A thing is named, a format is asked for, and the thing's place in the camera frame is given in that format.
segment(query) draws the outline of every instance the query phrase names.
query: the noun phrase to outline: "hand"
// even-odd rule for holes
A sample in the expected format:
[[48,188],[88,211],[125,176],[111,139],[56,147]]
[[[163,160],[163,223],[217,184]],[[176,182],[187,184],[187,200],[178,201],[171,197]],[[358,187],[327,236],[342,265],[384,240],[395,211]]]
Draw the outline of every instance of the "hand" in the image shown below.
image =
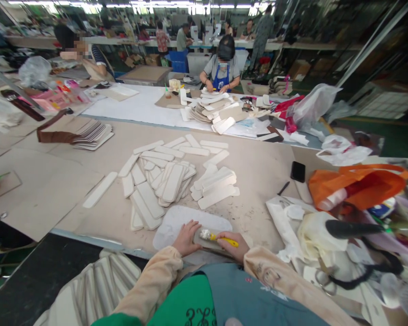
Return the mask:
[[192,243],[195,232],[201,227],[198,221],[190,220],[188,224],[183,224],[180,233],[175,239],[172,246],[178,250],[182,257],[193,254],[195,251],[200,250],[202,246],[200,244]]
[[210,79],[207,79],[207,80],[205,81],[205,86],[206,86],[206,88],[207,88],[207,92],[213,93],[213,84],[212,84],[212,82],[210,81]]
[[230,84],[225,85],[224,87],[221,88],[221,94],[228,92],[228,90],[230,89]]
[[[228,241],[221,238],[237,241],[239,246],[237,248],[233,247]],[[243,257],[249,251],[249,246],[240,233],[221,232],[216,236],[216,239],[218,239],[218,244],[228,251],[238,263],[243,264]]]

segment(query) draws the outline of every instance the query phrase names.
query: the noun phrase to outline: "white plastic bag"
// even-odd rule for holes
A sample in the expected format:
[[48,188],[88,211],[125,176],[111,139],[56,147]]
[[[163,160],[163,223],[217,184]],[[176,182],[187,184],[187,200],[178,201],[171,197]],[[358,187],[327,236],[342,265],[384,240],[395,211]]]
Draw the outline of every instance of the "white plastic bag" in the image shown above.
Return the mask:
[[16,126],[20,123],[24,112],[17,109],[9,101],[0,96],[0,131],[7,132],[6,127]]
[[331,106],[324,118],[326,122],[331,123],[335,119],[345,118],[355,114],[357,114],[356,107],[350,106],[345,101],[339,101]]
[[361,163],[372,153],[372,149],[355,146],[345,137],[329,135],[322,144],[322,150],[316,156],[334,166],[349,166]]
[[18,70],[21,84],[25,87],[37,81],[46,82],[50,79],[51,64],[43,57],[31,57]]
[[310,130],[334,103],[337,92],[342,88],[319,84],[299,104],[294,105],[289,112],[298,126],[298,130]]

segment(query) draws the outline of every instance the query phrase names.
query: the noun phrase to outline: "striped shirt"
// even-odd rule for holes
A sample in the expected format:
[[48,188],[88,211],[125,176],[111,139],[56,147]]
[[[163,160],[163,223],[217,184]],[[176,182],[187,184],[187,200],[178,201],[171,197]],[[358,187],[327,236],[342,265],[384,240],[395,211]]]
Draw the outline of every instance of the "striped shirt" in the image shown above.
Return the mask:
[[110,66],[106,62],[106,58],[104,57],[103,53],[98,48],[98,46],[93,44],[92,47],[91,47],[91,51],[92,51],[92,56],[93,56],[95,62],[97,63],[97,65],[98,66],[100,66],[100,65],[106,66],[107,72],[110,73],[112,75],[112,77],[115,77],[113,75],[112,69],[110,68]]

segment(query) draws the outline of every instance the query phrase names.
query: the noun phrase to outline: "cardboard box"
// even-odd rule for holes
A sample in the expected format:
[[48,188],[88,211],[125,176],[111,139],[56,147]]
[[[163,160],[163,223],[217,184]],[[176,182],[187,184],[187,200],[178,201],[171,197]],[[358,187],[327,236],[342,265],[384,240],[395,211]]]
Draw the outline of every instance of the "cardboard box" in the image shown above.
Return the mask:
[[310,71],[311,65],[305,60],[296,60],[289,70],[290,78],[301,82]]
[[148,54],[145,57],[145,63],[147,66],[161,66],[160,55],[159,54]]
[[314,71],[327,73],[333,67],[336,61],[337,58],[320,58],[314,65],[311,72]]

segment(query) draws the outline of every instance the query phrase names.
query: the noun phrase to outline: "pink fabric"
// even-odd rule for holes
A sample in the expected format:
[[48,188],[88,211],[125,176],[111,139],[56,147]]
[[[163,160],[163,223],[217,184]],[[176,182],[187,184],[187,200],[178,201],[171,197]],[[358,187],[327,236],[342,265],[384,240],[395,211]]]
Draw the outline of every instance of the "pink fabric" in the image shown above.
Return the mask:
[[155,33],[157,38],[157,49],[159,52],[168,52],[167,42],[169,42],[169,37],[162,29],[158,29]]

